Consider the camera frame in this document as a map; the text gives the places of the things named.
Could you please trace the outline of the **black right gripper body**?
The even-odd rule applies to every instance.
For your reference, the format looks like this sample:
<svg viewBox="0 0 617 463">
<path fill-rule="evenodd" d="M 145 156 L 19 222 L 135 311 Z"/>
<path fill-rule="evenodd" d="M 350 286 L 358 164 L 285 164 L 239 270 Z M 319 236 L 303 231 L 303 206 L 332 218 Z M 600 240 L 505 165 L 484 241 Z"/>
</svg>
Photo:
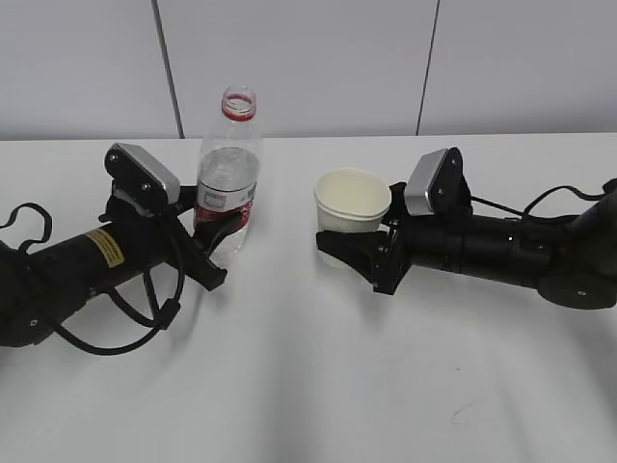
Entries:
<svg viewBox="0 0 617 463">
<path fill-rule="evenodd" d="M 410 269 L 410 258 L 406 250 L 405 226 L 409 214 L 396 227 L 387 227 L 387 244 L 380 247 L 377 260 L 377 283 L 373 291 L 381 294 L 393 294 Z"/>
</svg>

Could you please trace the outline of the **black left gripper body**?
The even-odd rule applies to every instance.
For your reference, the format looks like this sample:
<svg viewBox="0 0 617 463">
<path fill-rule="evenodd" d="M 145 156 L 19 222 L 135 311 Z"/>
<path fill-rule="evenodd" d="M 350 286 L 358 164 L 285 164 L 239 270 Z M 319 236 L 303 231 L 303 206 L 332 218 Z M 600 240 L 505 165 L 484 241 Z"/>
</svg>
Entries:
<svg viewBox="0 0 617 463">
<path fill-rule="evenodd" d="M 116 197 L 112 190 L 99 220 L 120 247 L 124 262 L 113 272 L 126 281 L 147 268 L 167 263 L 207 290 L 220 286 L 227 271 L 216 266 L 193 235 L 166 207 L 159 214 L 141 213 L 134 204 Z"/>
</svg>

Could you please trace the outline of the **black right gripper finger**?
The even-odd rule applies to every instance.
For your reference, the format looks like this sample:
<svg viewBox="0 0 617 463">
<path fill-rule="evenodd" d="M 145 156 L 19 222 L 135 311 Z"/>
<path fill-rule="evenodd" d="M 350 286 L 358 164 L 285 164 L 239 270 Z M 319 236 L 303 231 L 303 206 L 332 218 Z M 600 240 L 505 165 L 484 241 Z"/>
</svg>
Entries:
<svg viewBox="0 0 617 463">
<path fill-rule="evenodd" d="M 381 220 L 381 224 L 387 227 L 400 224 L 401 220 L 406 217 L 406 205 L 404 199 L 404 190 L 406 183 L 403 181 L 392 184 L 389 187 L 390 205 Z"/>
<path fill-rule="evenodd" d="M 379 248 L 387 244 L 387 236 L 385 231 L 319 231 L 315 239 L 319 251 L 340 260 L 375 285 Z"/>
</svg>

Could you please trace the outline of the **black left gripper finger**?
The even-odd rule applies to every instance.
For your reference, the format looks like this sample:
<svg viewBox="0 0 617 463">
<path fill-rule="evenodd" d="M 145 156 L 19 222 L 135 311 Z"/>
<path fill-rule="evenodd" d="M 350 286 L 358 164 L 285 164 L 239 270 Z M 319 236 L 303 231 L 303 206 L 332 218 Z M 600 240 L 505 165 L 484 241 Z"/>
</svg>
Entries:
<svg viewBox="0 0 617 463">
<path fill-rule="evenodd" d="M 205 251 L 239 251 L 247 236 L 248 220 L 242 212 L 224 213 L 215 220 L 195 224 L 193 239 Z"/>
<path fill-rule="evenodd" d="M 197 201 L 197 185 L 181 185 L 178 199 L 169 206 L 174 215 L 181 215 L 195 207 Z"/>
</svg>

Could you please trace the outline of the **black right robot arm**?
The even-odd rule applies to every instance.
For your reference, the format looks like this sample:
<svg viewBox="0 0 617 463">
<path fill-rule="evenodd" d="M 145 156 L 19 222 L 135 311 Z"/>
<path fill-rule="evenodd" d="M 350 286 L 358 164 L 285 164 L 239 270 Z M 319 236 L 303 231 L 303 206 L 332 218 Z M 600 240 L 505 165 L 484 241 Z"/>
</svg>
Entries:
<svg viewBox="0 0 617 463">
<path fill-rule="evenodd" d="M 472 214 L 412 216 L 403 185 L 391 186 L 386 229 L 320 231 L 316 247 L 392 295 L 414 266 L 528 287 L 555 305 L 600 310 L 616 305 L 616 182 L 579 215 L 496 218 Z"/>
</svg>

